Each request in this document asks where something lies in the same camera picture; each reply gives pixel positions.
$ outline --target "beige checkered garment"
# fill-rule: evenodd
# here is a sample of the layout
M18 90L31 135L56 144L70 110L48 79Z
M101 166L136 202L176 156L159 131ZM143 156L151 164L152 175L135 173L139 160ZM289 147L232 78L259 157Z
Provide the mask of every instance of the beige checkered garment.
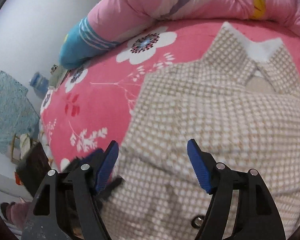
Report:
M256 70L274 94L246 90ZM113 239L195 238L191 220L210 196L186 153L191 138L233 170L257 169L291 235L300 224L300 79L283 44L256 62L223 26L202 59L146 76L115 170L126 182L102 213Z

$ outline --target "blue gripper pad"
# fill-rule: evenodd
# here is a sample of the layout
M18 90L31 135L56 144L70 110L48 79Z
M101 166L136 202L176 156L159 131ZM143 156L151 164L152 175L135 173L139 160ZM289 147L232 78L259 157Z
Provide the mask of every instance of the blue gripper pad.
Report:
M108 179L110 177L110 174L112 172L112 169L114 167L114 164L118 159L118 156L119 156L119 145L116 142L110 149L105 160L103 161L101 168L99 169L98 177L97 177L97 184L95 186L95 190L97 192L100 192L101 190L105 189Z
M187 153L201 188L210 194L212 190L210 172L204 165L204 162L200 157L200 153L192 140L188 141Z

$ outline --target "silver screw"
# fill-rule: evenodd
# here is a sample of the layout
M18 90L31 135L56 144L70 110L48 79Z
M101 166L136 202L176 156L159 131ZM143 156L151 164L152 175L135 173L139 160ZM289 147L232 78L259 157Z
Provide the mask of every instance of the silver screw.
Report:
M56 174L55 170L48 171L48 176L53 176L54 174Z
M83 170L83 171L86 171L87 169L89 169L90 168L90 165L89 164L82 164L81 165L81 170Z
M203 223L203 219L201 218L196 218L194 220L194 223L196 224L196 226L201 227L202 223Z
M217 168L223 170L226 166L223 163L217 163Z
M257 175L258 175L258 171L255 170L255 169L250 170L250 173L251 173L253 176L257 176Z

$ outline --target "floral bedsheet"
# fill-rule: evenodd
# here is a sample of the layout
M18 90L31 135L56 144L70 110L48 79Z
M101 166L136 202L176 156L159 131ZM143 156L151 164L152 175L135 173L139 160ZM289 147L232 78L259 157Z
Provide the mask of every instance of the floral bedsheet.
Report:
M57 166L62 170L76 156L86 156L99 147L105 149L111 140L120 144L145 75L201 58L222 23L160 22L106 55L85 62L57 90L49 90L41 118ZM300 73L300 38L291 31L273 22L230 23L255 42L280 37Z

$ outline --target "bed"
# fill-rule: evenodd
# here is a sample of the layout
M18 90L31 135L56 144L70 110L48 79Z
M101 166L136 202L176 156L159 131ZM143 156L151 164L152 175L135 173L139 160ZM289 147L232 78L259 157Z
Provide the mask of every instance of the bed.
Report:
M76 156L105 149L111 140L121 144L145 76L201 59L225 21L252 43L280 40L300 79L300 0L102 0L96 5L67 35L60 62L73 70L58 89L48 91L41 107L45 145L56 166L63 170ZM262 73L252 76L259 78L254 89L266 89L260 85ZM290 236L300 224L300 192L287 198L278 201L287 206L281 215Z

